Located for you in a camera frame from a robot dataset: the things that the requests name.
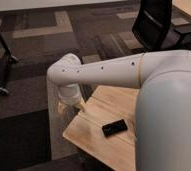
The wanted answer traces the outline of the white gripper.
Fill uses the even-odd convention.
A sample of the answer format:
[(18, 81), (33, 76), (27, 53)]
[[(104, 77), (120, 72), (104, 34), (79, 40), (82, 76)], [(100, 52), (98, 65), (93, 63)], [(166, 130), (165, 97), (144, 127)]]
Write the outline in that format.
[(67, 106), (75, 106), (85, 112), (85, 103), (80, 102), (82, 95), (78, 84), (70, 84), (58, 87), (58, 97), (62, 103), (58, 104), (58, 112), (63, 114)]

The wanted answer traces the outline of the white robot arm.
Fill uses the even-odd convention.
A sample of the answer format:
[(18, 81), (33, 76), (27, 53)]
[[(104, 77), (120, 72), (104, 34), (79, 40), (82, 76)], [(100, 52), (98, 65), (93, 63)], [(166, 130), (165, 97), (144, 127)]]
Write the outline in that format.
[(73, 53), (47, 78), (60, 101), (80, 102), (81, 84), (134, 88), (137, 171), (191, 171), (191, 50), (145, 52), (83, 64)]

